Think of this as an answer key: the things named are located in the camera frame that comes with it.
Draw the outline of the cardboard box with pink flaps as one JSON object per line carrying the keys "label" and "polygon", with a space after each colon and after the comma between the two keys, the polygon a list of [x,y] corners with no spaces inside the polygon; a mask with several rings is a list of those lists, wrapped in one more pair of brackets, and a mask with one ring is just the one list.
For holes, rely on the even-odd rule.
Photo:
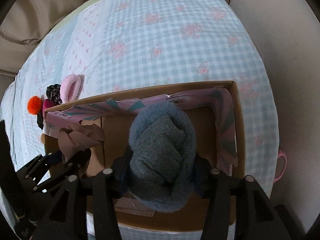
{"label": "cardboard box with pink flaps", "polygon": [[215,185],[207,174],[245,173],[245,136],[237,85],[205,81],[101,94],[45,111],[48,153],[71,158],[90,146],[86,176],[105,167],[124,188],[120,226],[150,231],[201,230]]}

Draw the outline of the pink fluffy scrunchie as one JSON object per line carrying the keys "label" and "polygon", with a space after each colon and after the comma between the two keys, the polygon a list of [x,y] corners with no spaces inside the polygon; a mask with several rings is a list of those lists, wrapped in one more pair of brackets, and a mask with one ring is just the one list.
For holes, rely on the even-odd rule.
{"label": "pink fluffy scrunchie", "polygon": [[78,100],[84,84],[84,75],[71,74],[63,79],[60,87],[60,98],[63,103]]}

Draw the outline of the blue grey fuzzy sock roll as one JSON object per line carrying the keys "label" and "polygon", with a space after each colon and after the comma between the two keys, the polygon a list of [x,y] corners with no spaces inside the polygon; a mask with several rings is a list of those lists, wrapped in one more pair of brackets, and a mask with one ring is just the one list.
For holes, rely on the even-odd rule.
{"label": "blue grey fuzzy sock roll", "polygon": [[194,190],[196,155],[195,130],[184,111],[171,102],[141,111],[131,125],[129,146],[129,192],[159,212],[184,207]]}

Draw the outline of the orange fur pompom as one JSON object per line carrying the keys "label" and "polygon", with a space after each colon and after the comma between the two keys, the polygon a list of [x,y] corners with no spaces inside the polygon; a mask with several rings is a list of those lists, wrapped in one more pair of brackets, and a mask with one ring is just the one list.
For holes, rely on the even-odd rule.
{"label": "orange fur pompom", "polygon": [[31,115],[38,115],[42,111],[42,99],[38,96],[32,96],[27,103],[27,111]]}

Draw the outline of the magenta zip pouch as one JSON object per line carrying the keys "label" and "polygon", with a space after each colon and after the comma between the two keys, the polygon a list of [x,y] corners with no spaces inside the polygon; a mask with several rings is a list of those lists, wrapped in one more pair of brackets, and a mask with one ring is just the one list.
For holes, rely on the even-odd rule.
{"label": "magenta zip pouch", "polygon": [[54,103],[49,100],[49,99],[45,99],[44,102],[43,102],[43,106],[42,106],[42,115],[43,117],[45,118],[45,111],[51,107],[54,107]]}

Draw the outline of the black patterned scrunchie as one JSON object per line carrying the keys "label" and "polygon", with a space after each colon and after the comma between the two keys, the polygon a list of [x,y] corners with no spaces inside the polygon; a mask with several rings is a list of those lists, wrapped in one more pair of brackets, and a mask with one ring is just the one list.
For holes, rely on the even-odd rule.
{"label": "black patterned scrunchie", "polygon": [[62,103],[62,100],[60,98],[60,88],[60,84],[54,84],[48,86],[46,89],[47,99],[49,99],[54,104],[54,106],[60,105]]}

